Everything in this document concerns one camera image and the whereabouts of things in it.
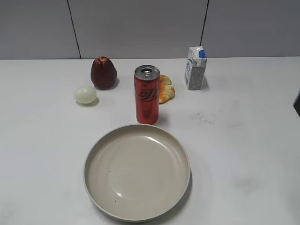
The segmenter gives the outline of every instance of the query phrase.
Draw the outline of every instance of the plate rim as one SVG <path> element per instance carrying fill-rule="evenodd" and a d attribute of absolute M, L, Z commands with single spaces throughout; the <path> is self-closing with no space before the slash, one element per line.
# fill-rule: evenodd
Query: plate rim
<path fill-rule="evenodd" d="M 106 211 L 106 210 L 103 209 L 100 205 L 97 204 L 97 202 L 96 202 L 96 201 L 93 199 L 93 197 L 91 196 L 91 194 L 90 194 L 90 192 L 89 192 L 89 190 L 88 190 L 87 184 L 86 184 L 86 176 L 85 176 L 86 174 L 85 174 L 85 169 L 86 169 L 86 166 L 87 166 L 88 158 L 89 158 L 89 156 L 90 156 L 92 150 L 94 149 L 94 147 L 98 144 L 98 142 L 99 142 L 102 138 L 104 138 L 104 137 L 105 137 L 106 135 L 108 135 L 109 133 L 114 132 L 114 131 L 116 131 L 116 130 L 118 130 L 118 129 L 121 129 L 121 128 L 130 127 L 130 126 L 153 127 L 153 128 L 157 128 L 157 129 L 160 129 L 160 130 L 166 132 L 168 135 L 170 135 L 172 138 L 174 138 L 175 141 L 180 145 L 180 147 L 181 147 L 181 149 L 183 150 L 183 153 L 184 153 L 184 155 L 185 155 L 185 157 L 186 157 L 186 160 L 187 160 L 188 175 L 187 175 L 187 183 L 185 184 L 183 193 L 181 193 L 180 198 L 178 198 L 178 200 L 176 201 L 176 203 L 175 203 L 172 207 L 170 207 L 168 210 L 166 210 L 166 211 L 160 213 L 159 215 L 157 215 L 157 216 L 155 216 L 155 217 L 150 217 L 150 218 L 145 218 L 145 219 L 132 219 L 132 218 L 124 218 L 124 217 L 119 217 L 119 216 L 117 216 L 117 215 L 114 215 L 114 214 L 112 214 L 112 213 Z M 105 134 L 104 134 L 103 136 L 101 136 L 101 137 L 95 142 L 95 144 L 91 147 L 91 149 L 89 150 L 89 152 L 88 152 L 88 154 L 87 154 L 87 156 L 86 156 L 86 158 L 85 158 L 84 165 L 83 165 L 83 183 L 84 183 L 85 191 L 87 192 L 87 194 L 88 194 L 90 200 L 93 202 L 94 205 L 97 206 L 97 208 L 98 208 L 99 210 L 101 210 L 101 211 L 104 212 L 105 214 L 109 215 L 110 217 L 112 217 L 112 218 L 114 218 L 114 219 L 121 220 L 121 221 L 125 221 L 125 222 L 134 222 L 134 223 L 137 223 L 137 222 L 138 222 L 138 223 L 139 223 L 139 222 L 150 221 L 150 220 L 153 220 L 153 219 L 155 219 L 155 218 L 158 218 L 158 217 L 164 215 L 165 213 L 167 213 L 168 211 L 170 211 L 171 209 L 173 209 L 174 206 L 177 205 L 177 203 L 182 199 L 182 197 L 183 197 L 184 194 L 186 193 L 187 188 L 188 188 L 188 185 L 189 185 L 189 183 L 190 183 L 190 178 L 191 178 L 191 165 L 190 165 L 190 161 L 189 161 L 189 158 L 188 158 L 188 153 L 187 153 L 187 151 L 185 150 L 185 148 L 183 147 L 183 145 L 181 144 L 181 142 L 180 142 L 175 136 L 173 136 L 171 133 L 169 133 L 168 131 L 166 131 L 166 130 L 160 128 L 160 127 L 151 125 L 151 124 L 141 124 L 141 123 L 128 124 L 128 125 L 118 127 L 118 128 L 116 128 L 116 129 L 113 129 L 113 130 L 111 130 L 111 131 L 105 133 Z"/>

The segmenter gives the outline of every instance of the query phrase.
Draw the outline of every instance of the white egg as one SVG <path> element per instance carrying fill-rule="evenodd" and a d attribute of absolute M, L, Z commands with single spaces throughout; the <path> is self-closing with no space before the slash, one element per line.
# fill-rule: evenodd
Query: white egg
<path fill-rule="evenodd" d="M 92 87 L 81 87 L 74 93 L 75 100 L 82 104 L 92 103 L 95 101 L 96 97 L 96 90 Z"/>

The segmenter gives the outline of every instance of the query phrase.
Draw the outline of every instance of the milk carton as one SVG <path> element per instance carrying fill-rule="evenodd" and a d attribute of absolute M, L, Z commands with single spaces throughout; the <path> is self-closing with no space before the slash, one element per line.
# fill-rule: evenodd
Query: milk carton
<path fill-rule="evenodd" d="M 189 48 L 184 76 L 188 90 L 201 89 L 206 68 L 206 60 L 207 58 L 204 49 L 201 46 Z"/>

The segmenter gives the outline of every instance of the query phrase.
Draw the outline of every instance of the plate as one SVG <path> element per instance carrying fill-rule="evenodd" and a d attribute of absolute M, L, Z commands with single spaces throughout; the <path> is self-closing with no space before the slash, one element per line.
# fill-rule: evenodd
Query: plate
<path fill-rule="evenodd" d="M 154 219 L 184 195 L 190 163 L 179 141 L 144 124 L 120 127 L 103 136 L 84 165 L 84 184 L 93 203 L 128 222 Z"/>

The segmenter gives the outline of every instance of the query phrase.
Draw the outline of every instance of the bread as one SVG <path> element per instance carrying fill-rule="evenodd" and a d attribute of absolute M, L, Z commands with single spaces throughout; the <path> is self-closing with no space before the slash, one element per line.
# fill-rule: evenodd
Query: bread
<path fill-rule="evenodd" d="M 175 97 L 175 89 L 171 79 L 166 75 L 159 77 L 159 103 L 163 104 Z"/>

